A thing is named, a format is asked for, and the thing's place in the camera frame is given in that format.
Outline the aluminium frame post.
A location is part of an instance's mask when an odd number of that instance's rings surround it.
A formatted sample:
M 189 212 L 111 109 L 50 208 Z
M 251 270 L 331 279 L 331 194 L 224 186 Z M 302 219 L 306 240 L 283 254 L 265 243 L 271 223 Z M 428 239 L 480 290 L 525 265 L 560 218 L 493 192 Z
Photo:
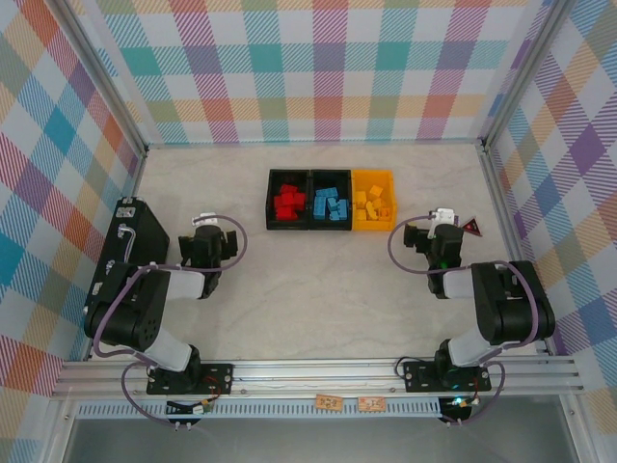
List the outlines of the aluminium frame post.
M 561 30 L 577 0 L 553 0 L 539 32 L 523 55 L 521 67 L 514 75 L 510 88 L 496 109 L 491 124 L 479 138 L 480 146 L 487 151 L 495 143 L 512 118 L 523 94 L 542 65 L 550 47 Z
M 57 16 L 63 21 L 63 27 L 84 62 L 85 69 L 90 73 L 94 84 L 109 104 L 111 112 L 116 117 L 132 148 L 141 158 L 144 158 L 148 154 L 146 140 L 125 106 L 119 91 L 99 57 L 96 48 L 88 38 L 85 29 L 79 22 L 78 16 L 73 11 L 69 0 L 48 0 L 48 4 L 57 10 Z

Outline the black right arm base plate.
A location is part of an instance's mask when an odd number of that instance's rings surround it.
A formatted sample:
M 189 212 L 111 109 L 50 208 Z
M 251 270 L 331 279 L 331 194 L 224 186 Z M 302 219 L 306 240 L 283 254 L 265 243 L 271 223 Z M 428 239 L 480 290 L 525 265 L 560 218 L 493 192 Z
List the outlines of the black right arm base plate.
M 492 388 L 486 368 L 443 367 L 436 362 L 410 361 L 403 364 L 407 393 L 475 393 Z

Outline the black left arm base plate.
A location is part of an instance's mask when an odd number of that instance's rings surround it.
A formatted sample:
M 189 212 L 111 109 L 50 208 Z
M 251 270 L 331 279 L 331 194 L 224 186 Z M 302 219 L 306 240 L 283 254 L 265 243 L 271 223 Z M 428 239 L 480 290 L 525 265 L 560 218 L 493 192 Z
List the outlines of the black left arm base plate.
M 148 395 L 229 395 L 232 364 L 205 364 L 174 372 L 163 368 L 148 370 Z

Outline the yellow plastic bin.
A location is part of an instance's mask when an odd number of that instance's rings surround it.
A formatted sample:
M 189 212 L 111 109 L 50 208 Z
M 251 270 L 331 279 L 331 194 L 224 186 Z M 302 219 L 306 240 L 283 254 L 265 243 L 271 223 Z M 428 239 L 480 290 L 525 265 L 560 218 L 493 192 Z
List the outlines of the yellow plastic bin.
M 351 172 L 352 178 L 352 229 L 362 232 L 391 232 L 394 228 L 397 216 L 397 201 L 394 189 L 394 178 L 392 171 L 389 170 L 362 170 L 355 169 Z M 382 186 L 385 191 L 382 198 L 371 199 L 368 196 L 368 190 L 373 184 Z M 364 191 L 366 193 L 366 203 L 372 202 L 377 210 L 382 206 L 391 208 L 391 219 L 389 221 L 359 221 L 354 217 L 354 212 L 357 208 L 365 209 L 365 204 L 362 207 L 357 207 L 353 202 L 353 193 L 355 191 Z

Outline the black plastic bin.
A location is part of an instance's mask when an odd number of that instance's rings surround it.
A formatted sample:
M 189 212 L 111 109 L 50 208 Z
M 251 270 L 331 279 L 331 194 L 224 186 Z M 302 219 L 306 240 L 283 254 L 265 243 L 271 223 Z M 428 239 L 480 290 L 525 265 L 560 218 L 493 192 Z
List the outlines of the black plastic bin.
M 310 214 L 309 228 L 315 231 L 350 231 L 352 229 L 352 178 L 350 170 L 313 170 L 310 179 Z M 338 200 L 348 201 L 348 216 L 344 222 L 334 222 L 329 220 L 329 210 L 327 218 L 323 221 L 313 219 L 313 202 L 315 191 L 321 188 L 335 187 L 338 190 Z
M 271 169 L 269 171 L 265 202 L 266 228 L 269 231 L 305 231 L 309 228 L 310 179 L 311 175 L 309 170 Z M 283 184 L 296 185 L 299 189 L 298 192 L 306 194 L 306 207 L 303 210 L 297 211 L 298 219 L 296 221 L 278 221 L 276 219 L 274 197 L 281 194 L 280 189 Z

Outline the thin aluminium frame rail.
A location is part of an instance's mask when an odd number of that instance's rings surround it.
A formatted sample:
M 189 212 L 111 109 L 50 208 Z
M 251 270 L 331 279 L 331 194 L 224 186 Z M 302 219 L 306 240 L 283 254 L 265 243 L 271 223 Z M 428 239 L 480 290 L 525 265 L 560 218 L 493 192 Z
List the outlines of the thin aluminium frame rail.
M 148 150 L 188 150 L 188 149 L 210 149 L 210 148 L 262 148 L 262 147 L 328 147 L 328 146 L 441 146 L 441 145 L 481 145 L 482 139 L 473 138 L 446 138 L 446 139 L 378 139 L 378 140 L 291 140 L 274 142 L 237 142 L 237 143 L 184 143 L 184 144 L 164 144 L 152 143 L 148 145 Z

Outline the wide aluminium mounting rail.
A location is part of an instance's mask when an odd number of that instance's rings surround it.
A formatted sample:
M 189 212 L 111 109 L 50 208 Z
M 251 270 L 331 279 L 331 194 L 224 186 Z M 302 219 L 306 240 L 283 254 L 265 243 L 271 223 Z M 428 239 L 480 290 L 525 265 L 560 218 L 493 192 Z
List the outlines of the wide aluminium mounting rail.
M 514 356 L 498 359 L 488 367 L 492 388 L 505 377 L 505 395 L 577 395 L 584 392 L 575 361 L 570 357 Z M 405 394 L 436 396 L 438 393 L 407 393 L 404 379 L 392 359 L 232 361 L 229 395 L 224 398 L 311 398 L 336 395 L 401 397 Z M 121 374 L 126 361 L 69 362 L 61 370 L 52 397 L 119 398 Z

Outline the black hard carrying case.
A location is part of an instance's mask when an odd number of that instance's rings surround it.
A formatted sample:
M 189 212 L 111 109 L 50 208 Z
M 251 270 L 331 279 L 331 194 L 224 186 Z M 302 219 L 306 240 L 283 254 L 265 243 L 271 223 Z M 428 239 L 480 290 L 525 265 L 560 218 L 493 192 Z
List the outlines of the black hard carrying case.
M 92 304 L 115 263 L 164 263 L 169 245 L 168 234 L 143 199 L 118 199 L 84 306 Z

